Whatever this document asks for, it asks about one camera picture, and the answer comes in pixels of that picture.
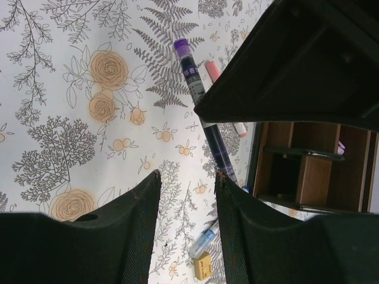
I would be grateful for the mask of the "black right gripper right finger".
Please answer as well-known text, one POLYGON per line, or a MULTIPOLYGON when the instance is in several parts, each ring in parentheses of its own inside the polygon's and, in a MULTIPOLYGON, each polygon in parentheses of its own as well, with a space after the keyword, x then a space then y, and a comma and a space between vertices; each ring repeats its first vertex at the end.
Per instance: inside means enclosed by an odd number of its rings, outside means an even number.
POLYGON ((378 216, 291 218, 216 174, 227 283, 377 283, 378 216))

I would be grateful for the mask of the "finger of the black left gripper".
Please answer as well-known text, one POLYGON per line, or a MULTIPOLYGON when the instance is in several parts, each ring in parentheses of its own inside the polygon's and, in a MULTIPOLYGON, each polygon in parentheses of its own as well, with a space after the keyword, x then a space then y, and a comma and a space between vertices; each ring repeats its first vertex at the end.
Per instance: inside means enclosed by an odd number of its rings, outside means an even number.
POLYGON ((378 131, 378 2, 272 2, 194 110, 378 131))

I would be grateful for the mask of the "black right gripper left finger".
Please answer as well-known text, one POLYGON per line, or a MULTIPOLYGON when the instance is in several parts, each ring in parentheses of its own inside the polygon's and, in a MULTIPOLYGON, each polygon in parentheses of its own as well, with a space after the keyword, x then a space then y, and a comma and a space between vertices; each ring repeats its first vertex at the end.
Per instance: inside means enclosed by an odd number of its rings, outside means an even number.
POLYGON ((160 172, 77 220, 1 214, 2 283, 147 283, 160 172))

